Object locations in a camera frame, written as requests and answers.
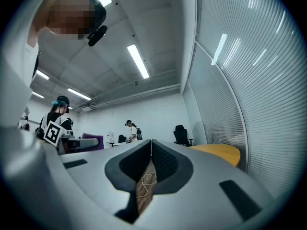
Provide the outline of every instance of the black office chair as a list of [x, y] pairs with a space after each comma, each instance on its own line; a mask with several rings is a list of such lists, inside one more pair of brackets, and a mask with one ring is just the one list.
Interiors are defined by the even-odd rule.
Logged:
[[189, 139], [190, 143], [188, 141], [188, 132], [187, 130], [183, 127], [183, 125], [177, 125], [174, 131], [174, 135], [176, 138], [176, 141], [174, 143], [177, 143], [179, 145], [187, 146], [190, 147], [192, 146], [192, 141], [193, 139]]
[[124, 136], [124, 135], [120, 135], [119, 137], [118, 137], [118, 143], [123, 143], [123, 142], [125, 142], [126, 141], [126, 137]]

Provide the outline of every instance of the backpack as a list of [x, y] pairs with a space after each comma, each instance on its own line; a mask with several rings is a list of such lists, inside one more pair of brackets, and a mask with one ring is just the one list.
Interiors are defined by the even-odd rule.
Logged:
[[141, 130], [139, 128], [136, 128], [136, 130], [137, 130], [137, 134], [136, 134], [137, 139], [138, 140], [143, 140]]

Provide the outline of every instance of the yellow table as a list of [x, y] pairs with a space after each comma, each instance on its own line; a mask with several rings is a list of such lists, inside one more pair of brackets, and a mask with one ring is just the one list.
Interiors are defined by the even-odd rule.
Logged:
[[234, 166], [237, 166], [240, 162], [240, 151], [234, 146], [226, 144], [209, 144], [192, 146], [189, 148], [214, 154], [222, 159], [225, 159]]

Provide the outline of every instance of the black rubber pad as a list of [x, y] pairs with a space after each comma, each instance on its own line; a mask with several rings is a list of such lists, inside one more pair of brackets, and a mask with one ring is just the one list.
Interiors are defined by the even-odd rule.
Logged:
[[80, 166], [86, 163], [87, 161], [85, 161], [84, 159], [80, 159], [80, 160], [76, 160], [72, 162], [63, 163], [63, 165], [66, 169], [70, 169], [70, 168], [77, 167], [77, 166]]
[[261, 208], [252, 200], [237, 183], [232, 180], [220, 183], [237, 212], [244, 221], [252, 218], [261, 211]]

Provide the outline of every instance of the ceiling pipe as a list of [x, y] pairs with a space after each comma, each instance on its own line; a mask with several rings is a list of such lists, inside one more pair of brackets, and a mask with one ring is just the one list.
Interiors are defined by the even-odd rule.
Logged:
[[[167, 74], [167, 73], [170, 73], [170, 72], [174, 72], [174, 71], [177, 71], [177, 69], [170, 70], [170, 71], [165, 71], [165, 72], [156, 74], [156, 75], [154, 75], [154, 76], [150, 76], [149, 79], [138, 80], [138, 82], [140, 83], [140, 82], [143, 82], [143, 81], [148, 81], [148, 80], [150, 80], [151, 78], [157, 77], [157, 76], [159, 76], [159, 75]], [[112, 91], [114, 91], [114, 90], [117, 90], [117, 89], [121, 89], [121, 88], [123, 88], [123, 87], [125, 87], [125, 86], [132, 85], [132, 84], [134, 84], [134, 83], [135, 83], [135, 81], [130, 82], [130, 83], [127, 83], [127, 84], [122, 85], [122, 86], [119, 86], [119, 87], [117, 87], [117, 88], [111, 89], [111, 90], [109, 90], [109, 91], [106, 91], [106, 92], [104, 92], [104, 93], [102, 93], [102, 94], [100, 94], [100, 95], [98, 95], [98, 96], [93, 97], [90, 101], [86, 101], [86, 102], [81, 103], [80, 105], [78, 105], [78, 108], [82, 109], [82, 108], [84, 108], [84, 107], [86, 107], [86, 106], [90, 106], [91, 103], [98, 102], [99, 100], [101, 100], [101, 99], [105, 96], [105, 94], [110, 93], [110, 92], [112, 92]]]
[[132, 101], [135, 99], [139, 99], [139, 98], [143, 98], [146, 96], [150, 96], [150, 95], [154, 95], [154, 94], [158, 94], [158, 93], [163, 93], [163, 92], [168, 92], [168, 91], [172, 91], [172, 90], [179, 90], [180, 89], [180, 83], [178, 84], [174, 84], [174, 85], [170, 85], [170, 86], [166, 86], [166, 87], [161, 87], [161, 88], [157, 88], [155, 90], [149, 90], [149, 91], [145, 91], [139, 94], [133, 94], [130, 96], [126, 96], [120, 99], [116, 99], [116, 100], [112, 100], [109, 102], [105, 102], [102, 104], [98, 104], [96, 106], [92, 106], [91, 108], [93, 109], [97, 109], [103, 106], [109, 106], [109, 105], [114, 105], [114, 104], [120, 104], [123, 102], [128, 102], [128, 101]]

